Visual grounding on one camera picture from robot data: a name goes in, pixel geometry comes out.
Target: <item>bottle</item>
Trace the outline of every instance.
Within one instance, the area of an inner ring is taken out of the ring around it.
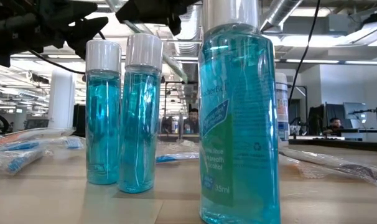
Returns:
[[[287,146],[289,140],[288,85],[287,76],[281,72],[276,72],[276,104],[278,136],[281,144]]]
[[[129,36],[125,71],[118,187],[135,194],[154,185],[162,71],[160,38],[150,34]]]
[[[204,0],[200,216],[280,224],[274,56],[257,0]]]
[[[121,46],[86,44],[86,177],[92,184],[118,179]]]

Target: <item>liquid surface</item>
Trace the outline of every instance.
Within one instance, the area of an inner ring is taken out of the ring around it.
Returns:
[[[86,171],[92,184],[118,179],[121,79],[118,73],[90,71],[86,91]]]
[[[280,223],[271,41],[248,25],[219,26],[199,62],[202,219]]]
[[[158,73],[125,73],[118,180],[118,187],[124,192],[139,193],[154,185],[159,92]]]

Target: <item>wooden table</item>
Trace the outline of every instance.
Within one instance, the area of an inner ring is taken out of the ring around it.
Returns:
[[[377,152],[317,146],[293,148],[329,153],[377,166]],[[280,168],[282,223],[377,224],[377,187],[342,178],[303,179]],[[115,185],[87,184],[85,153],[45,157],[14,177],[0,175],[0,224],[183,224],[198,216],[198,161],[157,165],[154,190],[129,195]]]

